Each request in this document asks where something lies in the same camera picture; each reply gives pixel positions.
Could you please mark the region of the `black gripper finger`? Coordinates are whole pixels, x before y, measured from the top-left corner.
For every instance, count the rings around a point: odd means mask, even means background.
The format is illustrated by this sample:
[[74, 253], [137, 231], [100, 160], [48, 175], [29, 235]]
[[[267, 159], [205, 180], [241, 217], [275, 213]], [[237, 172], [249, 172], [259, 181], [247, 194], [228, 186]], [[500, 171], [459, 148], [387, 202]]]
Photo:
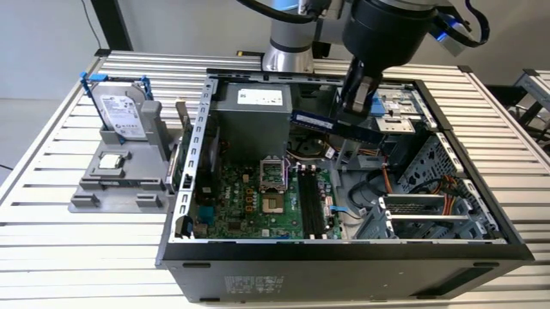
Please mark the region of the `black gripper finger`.
[[376, 77], [349, 75], [345, 77], [336, 112], [337, 120], [359, 124], [368, 118], [372, 98], [380, 81], [381, 75]]

